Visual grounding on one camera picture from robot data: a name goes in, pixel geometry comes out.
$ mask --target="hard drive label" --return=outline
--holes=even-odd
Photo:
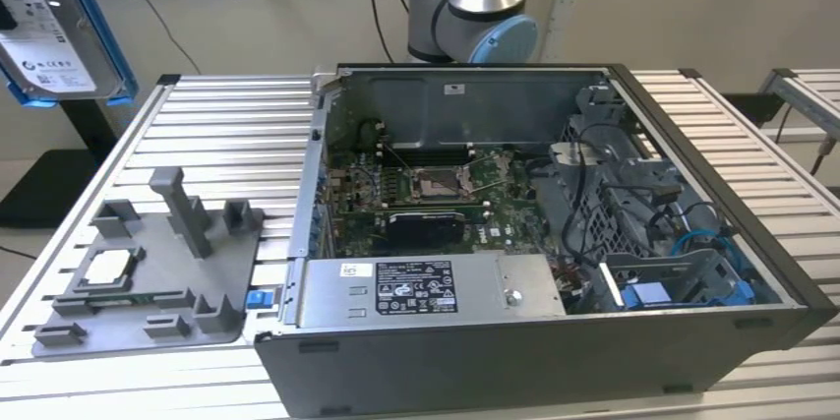
[[[27,81],[56,93],[96,90],[64,28],[52,14],[53,2],[3,0],[3,4],[17,27],[0,31],[0,46]]]
[[[452,261],[377,263],[377,312],[381,315],[457,311]]]

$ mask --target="blue connector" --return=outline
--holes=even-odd
[[[271,309],[275,305],[275,292],[269,290],[249,290],[245,296],[245,309]]]

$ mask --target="black stand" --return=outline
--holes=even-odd
[[[96,100],[63,100],[85,150],[49,150],[0,202],[0,227],[56,228],[117,143]]]

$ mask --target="white wall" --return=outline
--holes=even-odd
[[[557,0],[544,58],[696,68],[724,91],[840,67],[840,0]]]
[[[205,74],[305,74],[316,64],[383,61],[369,0],[152,0]],[[99,0],[144,96],[163,73],[191,74],[143,0]],[[528,0],[545,31],[553,0]],[[404,54],[407,17],[377,0],[391,52]],[[80,147],[59,110],[23,110],[0,92],[0,159]]]

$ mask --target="slotted aluminum surface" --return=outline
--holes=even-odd
[[[703,80],[689,80],[676,71],[635,74],[840,304],[840,211],[833,197]],[[140,211],[164,211],[155,196],[137,186],[148,178],[147,166],[179,162],[185,166],[188,190],[208,200],[209,208],[227,197],[249,198],[269,216],[252,279],[260,287],[277,285],[285,278],[300,173],[300,160],[292,156],[301,155],[305,140],[308,90],[308,78],[185,77],[175,88],[160,90],[140,111],[120,143],[124,152],[115,159],[113,172],[104,177],[99,195],[87,196],[93,204],[103,196],[124,197]],[[85,211],[76,221],[89,220]],[[272,321],[271,310],[248,314],[245,333],[229,345],[48,363],[32,359],[32,328],[49,313],[43,298],[63,291],[72,276],[68,271],[77,267],[96,235],[85,224],[72,223],[65,223],[67,238],[49,243],[0,313],[0,322],[9,321],[0,340],[0,418],[33,414],[37,418],[47,413],[72,418],[108,411],[203,420],[285,417],[260,360],[245,343],[260,325]],[[836,417],[839,412],[840,321],[835,320],[797,348],[753,356],[704,395],[441,417],[741,420]]]
[[[835,140],[840,140],[840,69],[775,70],[761,92],[777,94]]]

